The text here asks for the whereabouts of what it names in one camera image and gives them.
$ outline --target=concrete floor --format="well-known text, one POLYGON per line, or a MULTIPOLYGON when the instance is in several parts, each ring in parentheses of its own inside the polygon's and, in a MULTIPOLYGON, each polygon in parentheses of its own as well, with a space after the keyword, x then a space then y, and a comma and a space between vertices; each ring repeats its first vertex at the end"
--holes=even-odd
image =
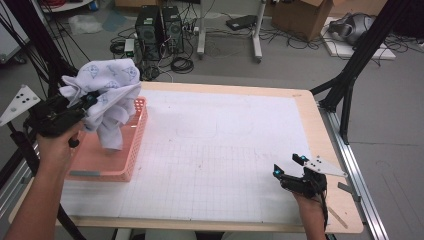
MULTIPOLYGON (((75 40, 92 60, 111 59, 110 39, 117 32, 134 25, 134 16, 126 12, 101 9, 90 13, 86 9, 70 11, 63 19, 75 14, 93 14, 99 22, 111 19, 115 26, 109 31, 78 35, 75 40)), ((225 29, 225 16, 207 19, 208 26, 225 29)), ((264 28, 270 29, 270 19, 264 28)), ((199 60, 193 54, 194 70, 186 75, 170 72, 174 82, 257 86, 272 88, 312 89, 337 76, 346 61, 330 57, 324 46, 317 50, 294 49, 286 45, 286 38, 272 42, 261 41, 263 59, 257 64, 248 38, 220 35, 208 36, 206 55, 199 60)), ((86 60, 73 45, 71 54, 76 67, 86 60)), ((422 80, 423 53, 409 50, 396 53, 395 61, 382 61, 379 67, 368 63, 355 85, 349 125, 349 140, 359 167, 371 192, 378 213, 391 239, 421 239, 424 235, 424 81, 422 80)), ((0 65, 0 111, 22 83, 41 96, 38 80, 30 64, 0 65)), ((162 74, 159 82, 171 78, 162 74)), ((316 96, 321 100, 325 94, 316 96)), ((0 128, 0 167, 15 150, 8 137, 9 130, 0 128)), ((5 217, 1 228, 7 227, 5 217)), ((113 229, 82 228, 89 239, 105 239, 113 229)), ((338 239, 371 239, 367 230, 360 235, 338 235, 338 239)), ((57 239, 69 239, 58 228, 57 239)), ((275 234, 274 239, 306 239, 302 234, 275 234)))

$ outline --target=patterned cloth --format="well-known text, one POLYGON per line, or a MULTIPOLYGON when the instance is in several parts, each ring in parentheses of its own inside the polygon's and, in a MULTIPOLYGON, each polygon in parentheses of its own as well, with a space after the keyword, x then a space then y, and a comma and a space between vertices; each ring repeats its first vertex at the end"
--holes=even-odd
POLYGON ((92 61, 76 77, 63 76, 66 85, 59 89, 70 103, 76 104, 89 92, 98 91, 97 103, 83 119, 84 131, 94 132, 104 148, 122 150, 120 127, 135 114, 134 100, 141 90, 140 72, 131 59, 92 61))

